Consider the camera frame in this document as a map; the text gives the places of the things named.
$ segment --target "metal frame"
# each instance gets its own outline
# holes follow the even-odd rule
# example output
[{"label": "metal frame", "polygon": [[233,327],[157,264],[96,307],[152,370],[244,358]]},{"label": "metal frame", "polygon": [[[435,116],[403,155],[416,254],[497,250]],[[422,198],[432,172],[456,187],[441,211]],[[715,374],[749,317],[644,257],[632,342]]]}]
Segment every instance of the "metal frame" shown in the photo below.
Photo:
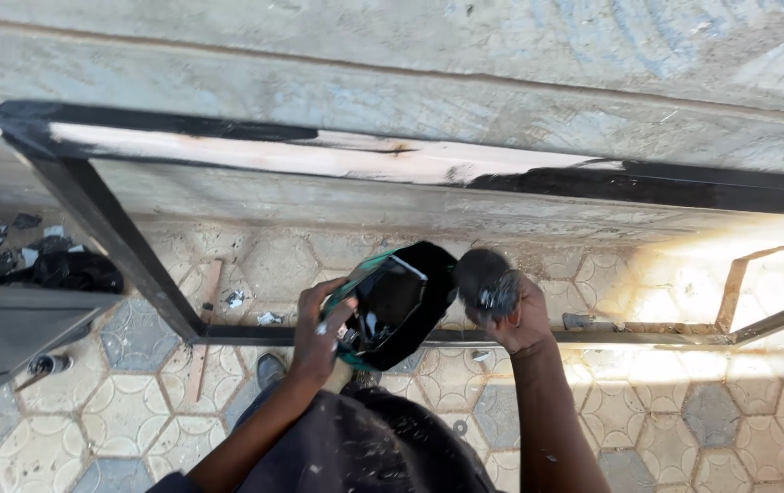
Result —
[{"label": "metal frame", "polygon": [[[102,181],[89,159],[117,159],[126,161],[151,161],[153,163],[177,163],[195,166],[217,166],[211,160],[183,162],[178,156],[147,155],[140,152],[112,152],[99,146],[86,145],[83,141],[61,139],[53,133],[55,123],[70,123],[80,126],[92,126],[97,129],[126,129],[136,131],[152,131],[192,137],[211,137],[225,140],[282,142],[292,146],[321,146],[318,141],[310,141],[320,131],[298,127],[268,126],[248,122],[237,122],[218,118],[181,117],[130,110],[113,110],[77,105],[58,105],[40,102],[8,102],[0,105],[0,137],[17,153],[18,157],[32,169],[37,179],[59,201],[60,205],[71,214],[79,225],[89,234],[104,253],[121,269],[136,289],[157,309],[158,314],[167,324],[189,344],[224,344],[241,346],[291,346],[294,343],[294,329],[246,326],[246,325],[215,325],[204,324],[192,309],[188,300],[179,291],[167,270],[160,263],[155,252],[148,245],[143,235],[136,228],[127,212],[117,201],[109,187]],[[406,152],[405,149],[394,151],[378,148],[354,149],[363,152]],[[610,160],[590,160],[570,166],[563,171],[566,179],[584,178],[584,183],[596,181],[606,173],[605,168],[591,169],[595,163],[611,163]],[[690,169],[679,165],[659,163],[645,166],[645,163],[613,162],[622,166],[617,169],[618,176],[630,179],[632,183],[654,180],[664,187],[667,185],[681,187],[695,184],[703,187],[723,189],[727,196],[740,196],[741,201],[735,202],[732,210],[753,210],[754,204],[780,205],[784,212],[784,199],[773,201],[769,196],[784,198],[784,175],[773,173],[736,172],[732,170],[705,168]],[[570,172],[576,169],[578,174]],[[544,168],[530,169],[528,173],[520,173],[515,179],[512,175],[480,176],[468,184],[438,184],[441,186],[458,186],[481,189],[504,189],[524,194],[555,194],[564,195],[566,190],[575,188],[529,189],[528,183],[536,177],[537,171]],[[610,190],[612,198],[657,204],[656,200],[642,200],[642,196],[624,196],[616,194],[618,190]],[[591,193],[605,193],[602,190]],[[662,193],[651,194],[654,198],[663,197]],[[725,209],[715,204],[715,209]],[[784,247],[767,252],[780,251]],[[757,258],[750,255],[734,262],[731,274],[727,279],[721,313],[715,324],[708,325],[715,330],[728,331],[728,320],[732,320],[732,312],[738,299],[738,283],[744,275],[747,261]],[[679,332],[688,332],[692,326],[683,324],[662,324],[663,327],[673,326]],[[587,321],[580,326],[583,330],[555,331],[554,336],[561,346],[577,348],[609,348],[611,346],[628,346],[652,349],[693,349],[707,351],[727,351],[759,340],[772,333],[784,330],[784,311],[760,320],[734,333],[715,333],[707,335],[687,335],[686,333],[649,333],[631,331],[606,330],[602,323]],[[494,346],[482,330],[433,330],[424,346],[433,347],[486,347]]]}]

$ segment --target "hand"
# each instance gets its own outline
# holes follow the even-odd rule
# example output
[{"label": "hand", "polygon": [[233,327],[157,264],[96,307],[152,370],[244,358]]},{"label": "hand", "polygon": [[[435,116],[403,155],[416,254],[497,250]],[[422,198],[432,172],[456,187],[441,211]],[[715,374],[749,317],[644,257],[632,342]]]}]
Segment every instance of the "hand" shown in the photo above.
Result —
[{"label": "hand", "polygon": [[311,392],[310,399],[331,376],[337,351],[337,330],[352,316],[358,305],[354,297],[346,298],[331,310],[325,320],[319,322],[321,302],[344,283],[346,278],[340,277],[300,293],[295,356],[286,380],[300,391]]},{"label": "hand", "polygon": [[511,315],[485,320],[472,307],[467,307],[464,310],[468,319],[474,322],[477,327],[485,330],[490,337],[511,354],[553,337],[550,321],[547,317],[547,302],[541,288],[532,283],[525,275],[521,273],[517,273],[517,275],[517,291],[520,295],[520,301]]}]

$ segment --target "black metal frame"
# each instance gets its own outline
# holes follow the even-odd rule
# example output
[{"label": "black metal frame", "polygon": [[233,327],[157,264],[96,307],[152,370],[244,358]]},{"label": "black metal frame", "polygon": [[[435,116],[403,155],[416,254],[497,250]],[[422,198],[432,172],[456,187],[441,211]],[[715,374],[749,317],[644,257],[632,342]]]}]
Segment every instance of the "black metal frame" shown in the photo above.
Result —
[{"label": "black metal frame", "polygon": [[[218,118],[182,117],[131,110],[114,110],[77,105],[58,105],[41,102],[8,102],[0,105],[0,137],[14,148],[20,159],[29,166],[37,179],[44,184],[60,205],[71,214],[79,225],[89,234],[104,253],[117,264],[123,274],[136,289],[158,310],[158,313],[178,335],[189,344],[224,344],[241,346],[291,346],[294,342],[294,329],[204,324],[182,295],[167,270],[160,263],[155,252],[136,228],[127,212],[117,201],[108,186],[102,181],[89,159],[117,159],[126,161],[153,161],[174,163],[176,160],[145,160],[144,156],[123,155],[84,146],[76,142],[55,139],[50,131],[52,123],[77,123],[96,127],[150,130],[189,136],[210,136],[232,140],[264,140],[310,145],[304,143],[317,135],[317,130],[268,126],[248,122],[222,120]],[[184,164],[212,166],[212,163]],[[619,189],[579,193],[583,186],[559,186],[553,189],[530,189],[541,173],[547,170],[531,170],[516,176],[490,176],[485,180],[475,180],[471,184],[450,184],[480,189],[504,189],[524,194],[550,194],[593,197],[603,199],[627,200],[645,204],[690,205],[715,209],[759,210],[766,211],[767,205],[775,207],[772,211],[784,213],[784,175],[773,173],[737,172],[733,170],[693,168],[679,165],[629,163],[631,173],[617,172],[629,182],[644,183],[653,180],[660,188],[671,186],[681,191],[695,184],[696,189],[721,190],[726,194],[726,202],[713,197],[712,204],[675,204],[663,202],[668,194],[663,190],[652,189],[652,193],[633,196],[618,196]],[[596,183],[603,171],[586,170],[573,173],[571,168],[557,173],[562,176],[561,183],[585,179],[585,183]],[[770,200],[770,196],[782,197]],[[703,195],[692,194],[696,198]],[[724,303],[726,315],[730,320],[731,309],[735,310],[738,297],[737,275],[727,280]],[[719,322],[713,328],[728,331],[728,324]],[[585,324],[585,330],[555,331],[554,336],[562,346],[578,348],[609,348],[610,346],[632,346],[655,349],[694,349],[726,351],[759,340],[780,330],[784,330],[784,311],[760,320],[734,333],[715,333],[707,335],[687,335],[685,333],[651,333],[613,330],[591,330],[600,324]],[[687,325],[675,326],[687,332]],[[486,347],[493,346],[482,330],[433,330],[424,346]]]}]

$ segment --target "concrete wall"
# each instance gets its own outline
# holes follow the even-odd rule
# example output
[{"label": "concrete wall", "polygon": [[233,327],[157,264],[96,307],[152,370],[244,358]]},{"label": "concrete wall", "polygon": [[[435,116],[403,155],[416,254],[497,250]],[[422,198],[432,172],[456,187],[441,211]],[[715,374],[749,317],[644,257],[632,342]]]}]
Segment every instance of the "concrete wall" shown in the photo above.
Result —
[{"label": "concrete wall", "polygon": [[7,98],[784,172],[784,0],[0,0]]}]

